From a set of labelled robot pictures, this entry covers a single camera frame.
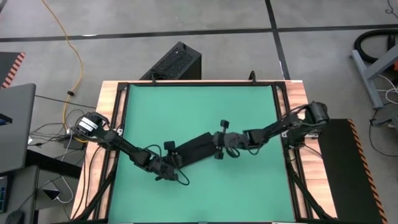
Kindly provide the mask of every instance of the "black box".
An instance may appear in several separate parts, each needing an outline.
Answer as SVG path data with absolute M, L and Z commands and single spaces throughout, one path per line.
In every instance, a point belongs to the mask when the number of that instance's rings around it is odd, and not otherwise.
M 201 80 L 201 53 L 178 42 L 140 80 Z

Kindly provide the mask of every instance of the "wooden table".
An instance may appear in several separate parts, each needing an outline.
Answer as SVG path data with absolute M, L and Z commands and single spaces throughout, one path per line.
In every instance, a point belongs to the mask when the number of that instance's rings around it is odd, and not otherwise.
M 289 81 L 280 81 L 280 80 L 259 80 L 258 82 L 261 81 L 266 81 L 266 82 L 285 82 L 286 88 L 287 88 L 287 94 L 289 97 L 289 103 L 290 103 L 290 108 L 295 108 L 296 106 L 304 105 L 308 103 L 307 101 L 307 96 L 305 94 L 305 89 L 302 81 L 295 81 L 295 80 L 289 80 Z M 151 81 L 146 81 L 146 80 L 141 80 L 141 81 L 104 81 L 101 87 L 101 92 L 99 94 L 99 99 L 98 99 L 98 104 L 96 111 L 104 116 L 106 116 L 109 120 L 112 118 L 113 115 L 113 108 L 114 108 L 114 103 L 116 99 L 116 91 L 118 87 L 119 82 L 129 82 L 129 83 L 148 83 Z M 179 82 L 179 83 L 192 83 L 192 82 L 204 82 L 204 80 L 163 80 L 163 81 L 158 81 L 158 82 Z M 206 81 L 206 82 L 251 82 L 249 80 L 211 80 L 211 81 Z M 119 104 L 119 113 L 116 117 L 116 126 L 118 126 L 121 122 L 121 116 L 123 112 L 123 105 L 124 105 L 124 97 L 125 97 L 125 92 L 122 92 L 121 99 L 120 99 L 120 104 Z M 279 95 L 279 101 L 282 107 L 282 112 L 284 112 L 283 108 L 283 99 L 282 95 Z M 320 153 L 319 145 L 317 140 L 311 140 L 307 139 L 306 140 L 306 145 L 314 148 L 316 151 Z M 76 212 L 80 199 L 82 194 L 83 196 L 83 201 L 82 205 L 79 208 L 77 215 L 78 216 L 85 208 L 85 203 L 86 203 L 86 194 L 87 194 L 87 184 L 90 181 L 90 189 L 88 191 L 88 201 L 90 201 L 95 193 L 98 190 L 98 185 L 100 182 L 100 175 L 103 167 L 103 162 L 104 162 L 104 155 L 105 155 L 105 150 L 100 150 L 96 153 L 96 156 L 93 161 L 93 165 L 91 168 L 91 178 L 88 180 L 88 171 L 89 171 L 89 165 L 91 160 L 93 159 L 93 154 L 95 150 L 97 149 L 97 144 L 90 142 L 88 143 L 88 147 L 86 150 L 86 159 L 85 163 L 87 164 L 85 167 L 86 169 L 82 169 L 82 173 L 80 175 L 80 181 L 79 185 L 76 191 L 76 199 L 73 204 L 73 210 L 72 210 L 72 215 Z M 325 167 L 323 165 L 323 161 L 321 158 L 319 158 L 318 155 L 316 155 L 314 152 L 311 150 L 306 149 L 303 147 L 300 150 L 300 156 L 303 164 L 303 169 L 304 169 L 304 174 L 305 174 L 305 180 L 307 183 L 307 188 L 311 192 L 311 194 L 314 196 L 314 198 L 317 200 L 317 202 L 323 207 L 323 209 L 331 216 L 336 217 L 336 211 L 335 211 L 335 206 L 333 203 L 333 199 L 331 197 L 330 193 L 330 188 L 329 188 L 329 183 L 328 179 L 326 176 L 325 172 Z M 110 156 L 109 159 L 109 166 L 108 169 L 112 167 L 112 163 L 114 160 L 114 154 Z M 83 172 L 86 172 L 86 187 L 85 191 L 83 192 Z M 303 196 L 301 192 L 299 191 L 298 188 L 297 190 L 297 195 L 298 195 L 298 200 L 299 200 L 299 207 L 301 211 L 301 216 L 306 217 L 307 215 L 305 214 L 305 206 L 303 202 Z M 109 189 L 104 193 L 103 199 L 101 201 L 101 208 L 100 208 L 100 213 L 99 213 L 99 218 L 104 218 L 106 214 L 106 207 L 108 204 L 108 198 L 109 198 Z

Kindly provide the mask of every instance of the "gray floor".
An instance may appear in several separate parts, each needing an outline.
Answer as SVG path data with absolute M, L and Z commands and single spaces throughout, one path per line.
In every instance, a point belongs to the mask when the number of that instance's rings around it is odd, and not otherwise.
M 271 0 L 278 27 L 353 26 L 396 24 L 384 13 L 380 0 Z M 398 3 L 392 1 L 398 10 Z M 49 1 L 70 35 L 158 32 L 175 30 L 270 28 L 263 0 L 86 0 Z M 8 1 L 0 13 L 0 37 L 42 37 L 62 35 L 40 0 Z M 353 42 L 366 30 L 287 32 L 280 39 L 291 79 L 303 80 L 309 100 L 326 103 L 332 118 L 352 118 L 357 125 L 379 195 L 391 223 L 398 222 L 398 158 L 384 157 L 370 147 L 369 118 L 373 111 L 359 74 L 349 59 Z M 85 64 L 85 77 L 75 103 L 95 106 L 103 80 L 140 78 L 176 42 L 182 41 L 203 54 L 203 79 L 246 79 L 255 70 L 261 79 L 283 79 L 271 33 L 220 34 L 131 39 L 75 40 Z M 367 41 L 365 49 L 374 56 L 383 53 L 385 39 Z M 37 94 L 64 99 L 79 75 L 78 60 L 64 41 L 0 43 L 0 51 L 25 52 L 26 58 L 13 82 L 33 82 Z M 389 88 L 380 80 L 381 88 Z M 394 110 L 390 105 L 387 110 Z M 36 98 L 32 129 L 60 122 L 62 103 Z M 70 122 L 79 116 L 71 115 Z M 50 127 L 53 133 L 60 127 Z M 389 154 L 398 154 L 397 133 L 375 128 L 375 145 Z M 59 156 L 57 143 L 36 150 Z M 76 162 L 81 154 L 67 157 Z M 51 174 L 43 173 L 45 182 Z M 77 181 L 68 179 L 76 189 Z M 62 198 L 70 196 L 63 182 L 56 183 Z M 40 213 L 39 223 L 66 220 L 62 207 Z

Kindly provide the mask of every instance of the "black clamp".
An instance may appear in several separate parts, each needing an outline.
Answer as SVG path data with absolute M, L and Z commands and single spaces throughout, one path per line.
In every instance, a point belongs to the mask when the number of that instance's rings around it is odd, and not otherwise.
M 223 127 L 223 132 L 218 135 L 218 143 L 224 141 L 224 135 L 226 130 L 229 128 L 229 122 L 226 120 L 221 120 L 220 126 Z M 216 152 L 214 155 L 215 159 L 223 159 L 224 158 L 224 153 L 223 153 L 223 147 L 218 144 L 217 146 L 220 150 Z
M 152 79 L 152 84 L 154 85 L 154 86 L 156 86 L 157 85 L 157 82 L 156 82 L 156 78 L 155 78 L 155 71 L 152 71 L 151 73 L 150 73 L 150 77 L 151 77 L 151 79 Z
M 163 143 L 163 147 L 165 150 L 167 150 L 167 155 L 172 155 L 175 154 L 175 142 L 174 141 L 168 141 Z
M 256 73 L 254 71 L 250 72 L 249 80 L 252 80 L 252 84 L 253 85 L 257 84 Z

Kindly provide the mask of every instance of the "green mat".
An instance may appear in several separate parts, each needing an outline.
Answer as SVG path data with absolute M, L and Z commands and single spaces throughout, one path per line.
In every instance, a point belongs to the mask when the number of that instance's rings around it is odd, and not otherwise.
M 124 137 L 146 147 L 176 146 L 205 132 L 263 128 L 277 120 L 270 86 L 130 87 Z M 110 223 L 293 222 L 280 138 L 256 156 L 209 157 L 182 169 L 191 184 L 155 181 L 121 153 L 109 211 Z

